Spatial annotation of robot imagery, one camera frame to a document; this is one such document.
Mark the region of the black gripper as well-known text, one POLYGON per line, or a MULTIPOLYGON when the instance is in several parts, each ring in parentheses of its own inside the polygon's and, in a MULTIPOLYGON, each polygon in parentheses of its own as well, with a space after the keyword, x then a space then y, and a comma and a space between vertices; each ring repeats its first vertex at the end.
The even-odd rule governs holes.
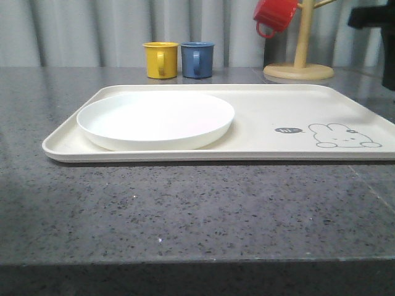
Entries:
POLYGON ((347 24, 356 29, 381 29, 384 51, 381 84, 389 90, 394 90, 394 1, 387 1, 382 6, 355 7, 351 10, 347 24))

